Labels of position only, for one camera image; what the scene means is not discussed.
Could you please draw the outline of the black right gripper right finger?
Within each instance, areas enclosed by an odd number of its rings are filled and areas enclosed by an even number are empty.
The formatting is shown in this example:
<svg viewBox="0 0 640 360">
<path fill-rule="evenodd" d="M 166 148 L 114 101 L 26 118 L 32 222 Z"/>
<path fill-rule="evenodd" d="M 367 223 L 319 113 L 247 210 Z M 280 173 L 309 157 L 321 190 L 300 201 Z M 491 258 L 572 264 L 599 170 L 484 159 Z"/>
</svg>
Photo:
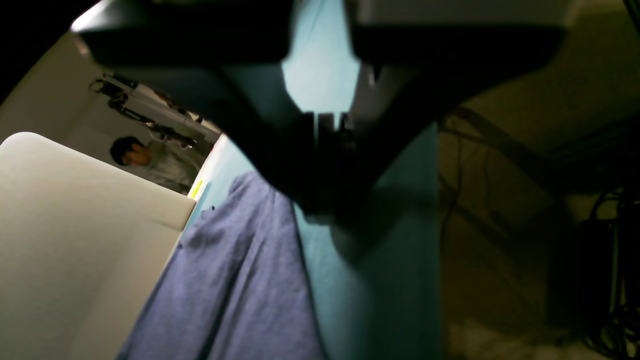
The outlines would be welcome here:
<svg viewBox="0 0 640 360">
<path fill-rule="evenodd" d="M 338 130 L 320 121 L 320 214 L 345 215 L 423 129 L 550 62 L 573 0 L 346 0 L 360 60 Z"/>
</svg>

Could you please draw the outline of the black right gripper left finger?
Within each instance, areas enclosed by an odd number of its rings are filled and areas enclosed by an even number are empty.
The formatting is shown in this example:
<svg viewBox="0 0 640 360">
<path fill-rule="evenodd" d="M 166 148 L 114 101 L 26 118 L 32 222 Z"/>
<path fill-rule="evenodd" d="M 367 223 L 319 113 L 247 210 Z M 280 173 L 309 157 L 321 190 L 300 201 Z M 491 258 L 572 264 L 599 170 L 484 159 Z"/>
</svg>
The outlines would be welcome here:
<svg viewBox="0 0 640 360">
<path fill-rule="evenodd" d="M 313 214 L 314 117 L 291 98 L 282 68 L 294 10 L 293 0 L 101 0 L 71 32 L 97 64 L 213 121 Z"/>
</svg>

